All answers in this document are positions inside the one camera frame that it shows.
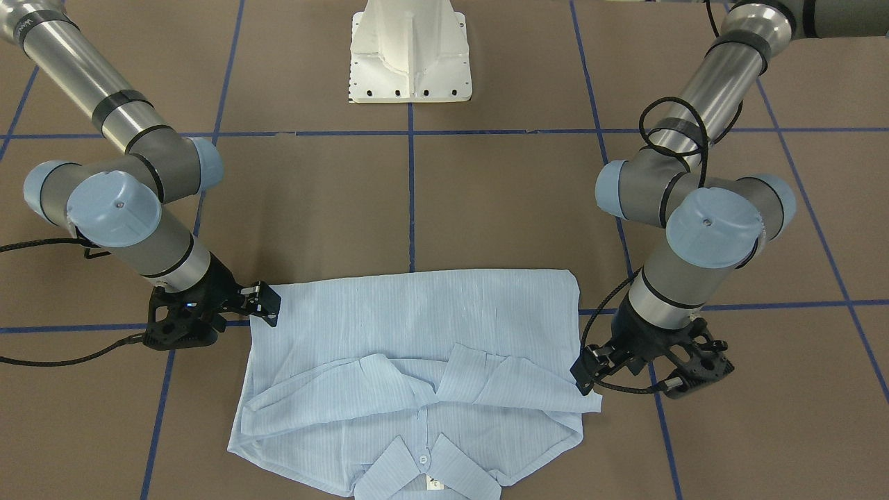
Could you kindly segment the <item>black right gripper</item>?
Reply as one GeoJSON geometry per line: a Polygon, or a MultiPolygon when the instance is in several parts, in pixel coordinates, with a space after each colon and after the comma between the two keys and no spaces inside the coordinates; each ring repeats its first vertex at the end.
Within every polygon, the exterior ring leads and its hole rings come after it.
{"type": "Polygon", "coordinates": [[[279,323],[281,298],[271,285],[264,281],[238,284],[231,270],[215,256],[210,257],[210,265],[203,278],[184,291],[190,289],[206,291],[208,298],[220,305],[220,314],[259,317],[269,327],[276,327],[279,323]]]}

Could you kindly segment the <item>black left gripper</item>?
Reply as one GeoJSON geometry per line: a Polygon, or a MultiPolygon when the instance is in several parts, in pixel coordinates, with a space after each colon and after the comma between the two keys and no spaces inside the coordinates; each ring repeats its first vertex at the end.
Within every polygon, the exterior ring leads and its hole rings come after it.
{"type": "Polygon", "coordinates": [[[642,318],[633,308],[629,299],[623,299],[612,323],[610,323],[610,340],[601,346],[586,344],[587,334],[597,315],[595,313],[588,320],[581,336],[580,354],[570,369],[575,386],[582,396],[590,395],[596,385],[626,394],[647,395],[665,394],[665,390],[671,385],[679,383],[677,379],[667,382],[666,376],[663,380],[654,382],[647,388],[632,388],[606,382],[606,378],[616,374],[622,368],[628,368],[632,374],[637,376],[642,368],[657,358],[667,358],[666,351],[671,345],[676,344],[677,332],[685,329],[689,324],[679,329],[655,326],[642,318]]]}

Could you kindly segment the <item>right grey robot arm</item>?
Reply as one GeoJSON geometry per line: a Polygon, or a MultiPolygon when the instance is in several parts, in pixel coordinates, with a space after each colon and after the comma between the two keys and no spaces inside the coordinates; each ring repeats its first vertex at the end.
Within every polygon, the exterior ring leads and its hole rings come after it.
{"type": "MultiPolygon", "coordinates": [[[[238,1],[67,1],[102,54],[179,132],[222,125],[238,1]]],[[[22,184],[47,160],[94,163],[119,151],[22,49],[2,44],[2,242],[65,237],[27,205],[22,184]]],[[[73,244],[2,254],[3,328],[145,320],[149,283],[120,260],[83,258],[73,244]]]]}

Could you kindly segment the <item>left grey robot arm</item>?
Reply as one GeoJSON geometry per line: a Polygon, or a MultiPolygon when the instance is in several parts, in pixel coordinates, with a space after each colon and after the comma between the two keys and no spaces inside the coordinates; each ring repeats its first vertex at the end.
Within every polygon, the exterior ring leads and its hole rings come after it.
{"type": "Polygon", "coordinates": [[[711,174],[714,146],[791,42],[886,36],[886,1],[739,1],[727,10],[680,94],[641,112],[639,151],[598,174],[599,208],[662,228],[664,240],[620,284],[626,296],[610,339],[590,344],[590,327],[582,330],[570,370],[582,395],[598,386],[678,399],[733,373],[727,343],[711,335],[701,309],[731,273],[787,230],[797,198],[774,175],[711,174]]]}

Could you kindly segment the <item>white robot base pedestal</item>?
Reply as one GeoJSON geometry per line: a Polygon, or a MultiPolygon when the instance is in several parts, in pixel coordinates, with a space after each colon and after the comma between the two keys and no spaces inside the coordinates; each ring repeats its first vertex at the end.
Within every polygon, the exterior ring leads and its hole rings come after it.
{"type": "Polygon", "coordinates": [[[450,1],[369,1],[351,19],[351,103],[454,103],[473,95],[467,20],[450,1]]]}

